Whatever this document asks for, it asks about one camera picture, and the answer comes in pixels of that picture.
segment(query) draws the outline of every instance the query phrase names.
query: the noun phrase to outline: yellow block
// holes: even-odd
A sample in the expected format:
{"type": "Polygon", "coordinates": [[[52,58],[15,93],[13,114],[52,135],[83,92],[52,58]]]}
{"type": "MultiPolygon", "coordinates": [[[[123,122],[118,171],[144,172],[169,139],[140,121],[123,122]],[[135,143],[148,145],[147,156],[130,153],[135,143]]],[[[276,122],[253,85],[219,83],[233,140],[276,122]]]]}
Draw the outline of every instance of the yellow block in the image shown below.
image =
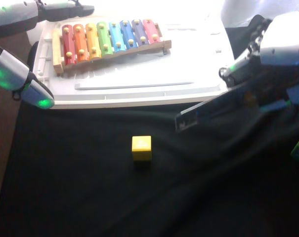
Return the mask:
{"type": "Polygon", "coordinates": [[[131,152],[134,161],[151,161],[151,136],[133,137],[131,152]]]}

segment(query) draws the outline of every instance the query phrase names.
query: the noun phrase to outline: yellow knob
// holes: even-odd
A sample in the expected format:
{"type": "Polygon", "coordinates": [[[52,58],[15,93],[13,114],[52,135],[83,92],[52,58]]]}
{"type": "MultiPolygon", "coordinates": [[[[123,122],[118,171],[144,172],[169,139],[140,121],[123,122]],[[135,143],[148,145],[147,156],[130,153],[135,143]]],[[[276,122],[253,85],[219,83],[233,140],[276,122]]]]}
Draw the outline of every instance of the yellow knob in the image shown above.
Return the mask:
{"type": "Polygon", "coordinates": [[[156,35],[156,34],[153,34],[153,40],[157,40],[157,38],[158,38],[158,35],[156,35]]]}

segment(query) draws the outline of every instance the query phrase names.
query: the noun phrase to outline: toy xylophone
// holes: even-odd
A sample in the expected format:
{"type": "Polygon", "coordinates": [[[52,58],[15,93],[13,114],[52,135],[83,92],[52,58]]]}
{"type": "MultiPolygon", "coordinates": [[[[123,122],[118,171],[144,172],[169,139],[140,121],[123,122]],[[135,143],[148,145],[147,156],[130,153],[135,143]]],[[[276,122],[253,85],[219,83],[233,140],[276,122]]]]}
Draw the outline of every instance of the toy xylophone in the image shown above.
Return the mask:
{"type": "Polygon", "coordinates": [[[53,66],[57,74],[79,63],[132,53],[166,52],[171,40],[163,40],[158,24],[150,19],[64,25],[52,32],[53,66]]]}

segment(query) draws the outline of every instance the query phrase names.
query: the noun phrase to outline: black table surface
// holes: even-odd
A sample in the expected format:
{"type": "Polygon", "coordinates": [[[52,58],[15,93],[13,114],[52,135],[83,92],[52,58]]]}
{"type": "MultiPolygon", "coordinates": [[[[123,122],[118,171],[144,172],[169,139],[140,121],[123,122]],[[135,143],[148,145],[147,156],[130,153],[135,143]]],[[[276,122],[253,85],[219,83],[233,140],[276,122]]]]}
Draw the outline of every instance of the black table surface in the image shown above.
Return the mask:
{"type": "MultiPolygon", "coordinates": [[[[227,29],[242,51],[258,17],[227,29]]],[[[40,110],[22,104],[1,236],[299,236],[299,108],[244,108],[176,134],[191,104],[40,110]],[[134,169],[132,136],[152,136],[134,169]]]]}

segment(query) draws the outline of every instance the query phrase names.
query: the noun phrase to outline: brown floor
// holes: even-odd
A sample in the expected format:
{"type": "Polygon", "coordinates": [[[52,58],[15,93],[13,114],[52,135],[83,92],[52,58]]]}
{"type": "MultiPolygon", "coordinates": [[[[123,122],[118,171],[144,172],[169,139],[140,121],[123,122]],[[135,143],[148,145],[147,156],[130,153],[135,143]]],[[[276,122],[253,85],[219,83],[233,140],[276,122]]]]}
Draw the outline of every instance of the brown floor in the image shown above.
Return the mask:
{"type": "MultiPolygon", "coordinates": [[[[31,45],[26,33],[1,39],[0,45],[14,53],[23,62],[27,61],[31,45]]],[[[11,93],[0,88],[0,190],[19,107],[20,103],[12,100],[11,93]]]]}

